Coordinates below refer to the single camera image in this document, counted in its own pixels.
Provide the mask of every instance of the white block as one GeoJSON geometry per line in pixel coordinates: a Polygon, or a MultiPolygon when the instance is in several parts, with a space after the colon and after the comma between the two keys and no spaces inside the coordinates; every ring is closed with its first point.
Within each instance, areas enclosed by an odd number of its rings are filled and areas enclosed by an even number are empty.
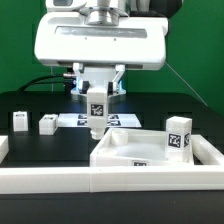
{"type": "Polygon", "coordinates": [[[177,162],[188,162],[191,157],[192,119],[172,117],[166,122],[166,158],[177,162]]]}
{"type": "Polygon", "coordinates": [[[14,131],[28,131],[28,115],[25,111],[13,112],[14,131]]]}
{"type": "Polygon", "coordinates": [[[89,192],[89,168],[0,169],[0,194],[89,192]]]}
{"type": "Polygon", "coordinates": [[[0,163],[9,152],[9,144],[7,136],[0,136],[0,163]]]}
{"type": "Polygon", "coordinates": [[[58,115],[46,114],[39,121],[40,135],[54,135],[58,128],[58,115]]]}
{"type": "Polygon", "coordinates": [[[193,153],[203,165],[224,165],[224,155],[201,135],[191,137],[193,153]]]}

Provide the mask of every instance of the green background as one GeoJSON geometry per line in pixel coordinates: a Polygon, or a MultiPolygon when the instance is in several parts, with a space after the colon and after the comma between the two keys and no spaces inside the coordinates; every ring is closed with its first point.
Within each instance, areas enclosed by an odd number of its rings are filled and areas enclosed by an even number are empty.
{"type": "MultiPolygon", "coordinates": [[[[171,18],[167,62],[203,98],[224,115],[224,1],[185,0],[171,18]]],[[[0,92],[14,91],[28,81],[58,69],[42,66],[34,56],[34,42],[45,0],[7,0],[0,4],[0,92]]],[[[127,71],[129,92],[176,92],[197,96],[165,65],[162,70],[127,71]]],[[[52,90],[52,86],[30,90],[52,90]]]]}

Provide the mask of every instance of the white container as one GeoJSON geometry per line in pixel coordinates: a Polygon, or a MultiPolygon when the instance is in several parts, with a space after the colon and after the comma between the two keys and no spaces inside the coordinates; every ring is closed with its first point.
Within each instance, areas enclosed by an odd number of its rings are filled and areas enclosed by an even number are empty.
{"type": "Polygon", "coordinates": [[[165,156],[166,132],[110,128],[90,155],[91,167],[193,165],[165,156]]]}

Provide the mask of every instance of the qr-like marker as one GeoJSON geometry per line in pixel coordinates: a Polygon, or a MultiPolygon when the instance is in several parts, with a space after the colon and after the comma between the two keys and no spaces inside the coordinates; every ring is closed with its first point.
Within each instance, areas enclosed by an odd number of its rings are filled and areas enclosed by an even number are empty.
{"type": "Polygon", "coordinates": [[[180,148],[181,145],[181,135],[169,134],[168,146],[180,148]]]}
{"type": "Polygon", "coordinates": [[[103,105],[91,104],[91,115],[103,117],[103,105]]]}

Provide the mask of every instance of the black surface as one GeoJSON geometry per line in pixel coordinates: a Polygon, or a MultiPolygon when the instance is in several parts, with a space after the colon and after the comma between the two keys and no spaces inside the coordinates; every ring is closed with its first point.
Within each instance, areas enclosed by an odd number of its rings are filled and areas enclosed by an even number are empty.
{"type": "MultiPolygon", "coordinates": [[[[63,93],[0,94],[0,134],[9,135],[10,152],[1,167],[86,166],[97,144],[88,128],[59,128],[39,136],[46,113],[85,113],[85,104],[63,93]],[[28,111],[30,128],[13,133],[12,113],[28,111]]],[[[127,94],[110,113],[135,113],[144,129],[165,130],[174,115],[193,119],[201,134],[224,151],[224,118],[188,95],[127,94]]],[[[0,223],[223,223],[224,191],[163,191],[84,194],[0,195],[0,223]]]]}

